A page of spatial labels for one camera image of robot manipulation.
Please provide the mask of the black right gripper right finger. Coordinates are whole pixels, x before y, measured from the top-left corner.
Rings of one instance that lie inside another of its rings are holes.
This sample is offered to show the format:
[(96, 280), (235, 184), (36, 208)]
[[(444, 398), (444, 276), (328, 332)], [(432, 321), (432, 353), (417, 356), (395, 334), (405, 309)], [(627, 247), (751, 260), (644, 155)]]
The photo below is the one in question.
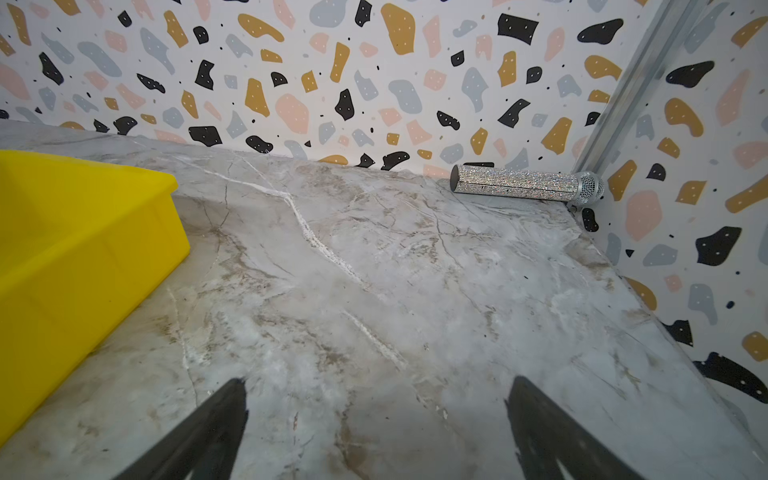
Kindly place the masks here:
[(528, 378), (514, 379), (505, 406), (525, 478), (641, 477)]

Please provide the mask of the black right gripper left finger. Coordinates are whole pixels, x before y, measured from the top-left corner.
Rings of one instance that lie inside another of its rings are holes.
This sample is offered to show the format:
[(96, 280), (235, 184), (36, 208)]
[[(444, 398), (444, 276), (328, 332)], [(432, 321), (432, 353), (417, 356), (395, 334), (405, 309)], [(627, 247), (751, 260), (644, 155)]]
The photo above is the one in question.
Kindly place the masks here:
[(232, 378), (118, 479), (228, 479), (248, 421), (245, 381)]

